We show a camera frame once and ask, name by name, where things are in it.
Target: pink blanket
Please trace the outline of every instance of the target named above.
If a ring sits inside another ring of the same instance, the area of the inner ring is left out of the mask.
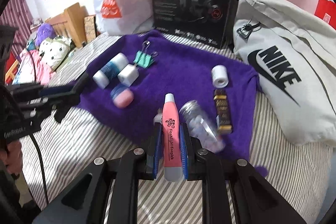
[[[36,70],[36,82],[40,82],[42,85],[48,84],[55,72],[53,72],[46,63],[41,61],[38,50],[30,51],[30,53],[34,63],[32,62],[32,59],[26,49],[20,53],[22,61],[13,84],[34,82],[34,65]]]

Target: black swoosh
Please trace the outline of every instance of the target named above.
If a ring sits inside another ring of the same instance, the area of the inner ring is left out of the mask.
[[[262,51],[262,49],[260,50],[256,50],[254,52],[250,52],[249,55],[247,56],[247,61],[250,65],[252,65],[252,67],[254,67],[254,69],[256,70],[257,73],[259,73],[260,75],[264,76],[268,81],[270,81],[272,84],[274,84],[276,87],[278,87],[282,92],[284,92],[289,98],[291,98],[298,106],[300,106],[297,101],[284,89],[282,88],[278,82],[267,73],[267,71],[265,71],[262,67],[260,67],[260,65],[257,62],[257,55],[258,53]]]

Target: pink tube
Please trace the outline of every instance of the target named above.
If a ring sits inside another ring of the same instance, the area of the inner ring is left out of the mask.
[[[167,181],[177,182],[183,179],[179,138],[179,112],[174,95],[168,93],[162,112],[164,138],[164,177]]]

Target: purple plush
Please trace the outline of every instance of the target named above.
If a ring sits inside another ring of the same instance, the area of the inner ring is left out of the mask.
[[[216,108],[213,101],[211,69],[216,65],[227,68],[229,84],[225,88],[231,109],[233,132],[224,136],[225,149],[221,156],[229,160],[249,159],[252,138],[253,113],[259,85],[253,67],[221,55],[198,50],[166,40],[158,31],[143,37],[126,35],[93,60],[87,73],[93,76],[111,58],[122,52],[133,62],[142,43],[149,40],[148,53],[158,52],[154,64],[139,69],[139,78],[130,87],[134,101],[125,109],[118,109],[110,98],[112,89],[119,83],[112,79],[106,89],[100,89],[93,80],[81,95],[79,107],[88,110],[100,122],[139,144],[153,133],[153,118],[163,107],[165,94],[173,93],[177,108],[197,100],[215,124]]]
[[[48,37],[54,39],[56,37],[56,33],[50,24],[43,23],[37,30],[35,46],[39,47],[42,41]]]

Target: bed frame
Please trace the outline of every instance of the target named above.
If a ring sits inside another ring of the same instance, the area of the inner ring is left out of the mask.
[[[57,35],[71,38],[77,48],[82,48],[83,43],[86,42],[85,28],[84,28],[84,10],[75,3],[66,8],[63,13],[48,18],[45,22],[52,25]],[[6,78],[9,77],[14,80],[14,70],[19,65],[16,60],[10,69],[6,72]]]

